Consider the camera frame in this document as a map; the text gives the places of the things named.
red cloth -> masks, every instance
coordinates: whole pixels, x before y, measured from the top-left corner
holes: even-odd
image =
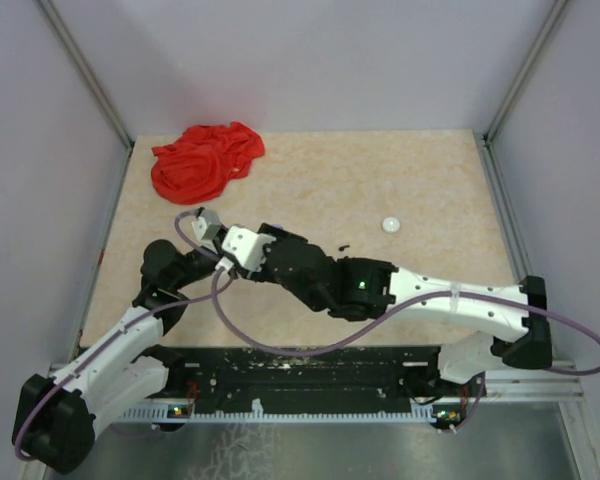
[[[219,196],[229,180],[249,173],[254,158],[264,155],[260,136],[239,122],[188,128],[171,145],[154,147],[153,188],[161,197],[192,205]]]

white wall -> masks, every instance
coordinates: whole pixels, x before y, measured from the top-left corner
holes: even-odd
[[[485,131],[552,0],[55,0],[131,135]]]
[[[496,151],[550,306],[600,333],[600,0],[572,2]],[[556,331],[580,367],[592,342]],[[600,375],[584,380],[600,425]]]
[[[0,1],[0,479],[22,383],[68,354],[124,158],[34,2]]]

marble surface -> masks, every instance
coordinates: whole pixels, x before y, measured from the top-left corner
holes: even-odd
[[[479,284],[513,282],[473,134],[379,131],[263,134],[266,156],[247,178],[229,183],[205,206],[227,225],[280,224],[327,254],[389,260],[438,278]],[[157,238],[186,251],[173,230],[184,210],[151,185],[151,147],[176,136],[138,138],[81,338],[92,345],[125,312],[139,289],[142,253]],[[397,217],[398,233],[382,230]],[[349,244],[344,253],[338,247]],[[184,290],[208,293],[210,280]],[[250,335],[281,346],[324,345],[361,324],[313,313],[275,285],[235,282],[225,311]],[[470,333],[437,324],[387,322],[358,345],[452,342]],[[190,306],[161,341],[168,346],[241,346],[210,302]]]

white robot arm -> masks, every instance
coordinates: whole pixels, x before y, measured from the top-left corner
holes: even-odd
[[[182,255],[166,240],[153,242],[145,250],[142,289],[133,307],[74,361],[51,377],[34,375],[25,383],[12,436],[17,448],[68,473],[127,409],[171,387],[181,390],[183,359],[156,343],[184,312],[186,299],[179,290],[218,268],[246,280],[279,284],[311,310],[327,310],[330,316],[348,321],[375,319],[406,300],[449,291],[445,298],[401,310],[394,320],[476,330],[441,347],[434,360],[434,380],[464,385],[486,370],[505,365],[551,366],[551,339],[544,317],[466,298],[469,293],[487,294],[546,308],[540,278],[528,277],[508,287],[478,286],[423,276],[384,261],[333,259],[303,237],[274,226],[262,224],[258,232],[238,225],[226,228],[207,209],[197,212],[193,230],[207,249],[204,254],[194,250]],[[42,400],[52,391],[53,399],[42,409]]]
[[[519,285],[492,287],[427,277],[403,267],[364,258],[334,260],[306,239],[262,224],[256,233],[239,225],[224,228],[218,215],[201,209],[193,221],[200,242],[216,250],[220,265],[255,281],[282,285],[314,311],[327,308],[350,321],[377,318],[414,297],[449,291],[398,312],[392,321],[436,322],[476,333],[443,345],[438,356],[440,378],[464,384],[486,370],[506,366],[549,368],[552,347],[546,318],[519,308],[467,298],[467,294],[546,309],[542,278]]]

small white ball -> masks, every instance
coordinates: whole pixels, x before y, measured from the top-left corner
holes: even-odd
[[[400,230],[400,220],[396,217],[387,217],[382,221],[382,229],[387,233],[396,233]]]

